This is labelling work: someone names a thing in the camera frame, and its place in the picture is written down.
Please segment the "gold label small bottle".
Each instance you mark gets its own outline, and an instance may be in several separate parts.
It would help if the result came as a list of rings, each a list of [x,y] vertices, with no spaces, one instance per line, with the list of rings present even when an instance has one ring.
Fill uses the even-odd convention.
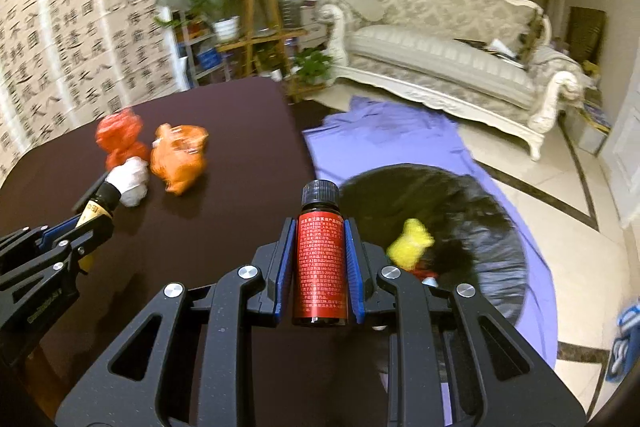
[[[111,182],[104,180],[89,198],[84,210],[81,211],[76,227],[79,228],[101,216],[113,219],[114,211],[120,202],[122,192]]]

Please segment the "white paper ball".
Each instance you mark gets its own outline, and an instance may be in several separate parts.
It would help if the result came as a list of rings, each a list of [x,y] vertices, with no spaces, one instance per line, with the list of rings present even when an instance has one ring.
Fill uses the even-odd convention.
[[[119,202],[128,208],[140,205],[148,194],[148,163],[138,156],[128,158],[122,165],[115,167],[106,176],[106,182],[112,184],[120,193]]]

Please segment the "red plastic bag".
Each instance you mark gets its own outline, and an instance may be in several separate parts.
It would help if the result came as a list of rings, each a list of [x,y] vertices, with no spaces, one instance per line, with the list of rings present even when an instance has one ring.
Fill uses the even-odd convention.
[[[129,158],[150,159],[150,150],[138,140],[142,119],[130,108],[105,116],[96,128],[96,144],[106,153],[105,169],[112,171]]]

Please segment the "red label small bottle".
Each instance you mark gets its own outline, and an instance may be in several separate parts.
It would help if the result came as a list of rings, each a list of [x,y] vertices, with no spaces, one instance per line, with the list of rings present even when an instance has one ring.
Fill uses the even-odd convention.
[[[293,322],[302,326],[340,326],[348,317],[345,221],[340,191],[328,180],[303,188],[296,223]]]

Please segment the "orange plastic bag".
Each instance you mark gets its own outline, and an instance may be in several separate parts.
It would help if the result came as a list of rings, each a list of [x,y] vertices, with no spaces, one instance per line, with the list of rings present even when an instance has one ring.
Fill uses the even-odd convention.
[[[165,184],[165,191],[182,195],[198,181],[206,168],[208,132],[198,126],[161,124],[155,131],[151,171]]]

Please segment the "red scrap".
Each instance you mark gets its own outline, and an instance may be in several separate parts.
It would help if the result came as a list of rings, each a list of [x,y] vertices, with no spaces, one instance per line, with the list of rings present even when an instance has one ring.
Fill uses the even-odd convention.
[[[413,269],[410,271],[423,285],[437,287],[437,274],[431,270]]]

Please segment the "black bag lined trash bin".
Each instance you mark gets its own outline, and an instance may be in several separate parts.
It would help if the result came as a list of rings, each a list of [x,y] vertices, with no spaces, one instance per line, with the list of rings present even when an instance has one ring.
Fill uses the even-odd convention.
[[[518,229],[498,200],[472,176],[401,164],[369,170],[341,186],[343,215],[363,241],[390,247],[410,218],[435,239],[418,269],[437,274],[440,288],[470,283],[515,324],[522,313],[528,268]]]

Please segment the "blue slippers rack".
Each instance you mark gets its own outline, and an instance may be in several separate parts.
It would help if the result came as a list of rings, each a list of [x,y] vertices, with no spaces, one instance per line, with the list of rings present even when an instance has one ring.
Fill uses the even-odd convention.
[[[640,306],[639,300],[636,300],[620,314],[616,321],[617,336],[608,357],[606,381],[619,383],[636,364],[639,358],[639,323]]]

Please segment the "dark maroon tablecloth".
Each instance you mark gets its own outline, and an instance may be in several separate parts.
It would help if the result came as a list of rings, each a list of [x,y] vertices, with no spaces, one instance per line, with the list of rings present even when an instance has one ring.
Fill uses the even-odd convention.
[[[168,283],[200,287],[245,265],[295,216],[314,177],[303,131],[329,109],[290,104],[277,83],[242,79],[141,104],[142,141],[161,124],[208,134],[205,172],[182,195],[152,179],[143,202],[119,208],[112,238],[78,279],[79,299],[17,367],[28,395],[53,415],[98,356]],[[355,325],[255,329],[256,421],[261,426],[382,426],[378,365],[387,338]]]

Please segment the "purple cloth on floor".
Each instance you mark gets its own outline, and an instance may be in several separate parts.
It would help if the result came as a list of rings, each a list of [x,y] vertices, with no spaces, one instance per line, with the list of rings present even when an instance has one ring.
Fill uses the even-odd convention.
[[[551,271],[518,210],[476,162],[445,114],[396,102],[355,96],[346,112],[333,112],[315,101],[293,106],[317,176],[339,188],[358,174],[376,168],[413,164],[472,176],[494,196],[518,229],[528,277],[518,332],[549,365],[558,351],[558,311]]]

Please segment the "storage box with books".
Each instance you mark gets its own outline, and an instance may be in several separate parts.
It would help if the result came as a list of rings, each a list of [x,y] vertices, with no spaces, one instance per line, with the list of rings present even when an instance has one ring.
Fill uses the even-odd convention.
[[[567,111],[566,129],[579,148],[598,155],[611,132],[611,125],[600,107],[584,102],[582,106],[571,107]]]

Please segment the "wooden plant stand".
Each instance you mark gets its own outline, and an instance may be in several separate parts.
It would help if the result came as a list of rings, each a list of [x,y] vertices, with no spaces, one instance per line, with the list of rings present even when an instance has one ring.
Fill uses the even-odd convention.
[[[241,60],[245,77],[269,74],[271,79],[285,80],[291,75],[292,57],[288,42],[307,35],[303,27],[284,27],[278,0],[239,0],[240,15],[221,20],[229,23],[230,37],[216,30],[216,51],[222,58],[235,53]]]

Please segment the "white potted plant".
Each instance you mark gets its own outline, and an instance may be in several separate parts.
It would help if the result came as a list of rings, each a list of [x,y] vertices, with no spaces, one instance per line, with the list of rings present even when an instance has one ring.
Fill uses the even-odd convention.
[[[228,44],[240,38],[240,18],[234,12],[236,0],[182,0],[181,9],[187,22],[206,23],[213,29],[219,44]]]

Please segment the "small floor plant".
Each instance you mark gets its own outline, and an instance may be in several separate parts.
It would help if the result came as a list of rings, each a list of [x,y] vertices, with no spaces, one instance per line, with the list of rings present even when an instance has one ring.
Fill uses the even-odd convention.
[[[321,84],[330,78],[332,57],[319,49],[303,49],[294,56],[294,74],[305,84]]]

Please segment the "ornate white sofa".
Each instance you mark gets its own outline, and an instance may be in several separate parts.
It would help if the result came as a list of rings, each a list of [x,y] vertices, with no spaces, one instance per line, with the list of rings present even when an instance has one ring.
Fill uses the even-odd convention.
[[[516,136],[540,157],[546,134],[589,79],[551,45],[551,24],[530,0],[316,0],[329,28],[331,79],[343,78]],[[520,69],[460,39],[499,39]]]

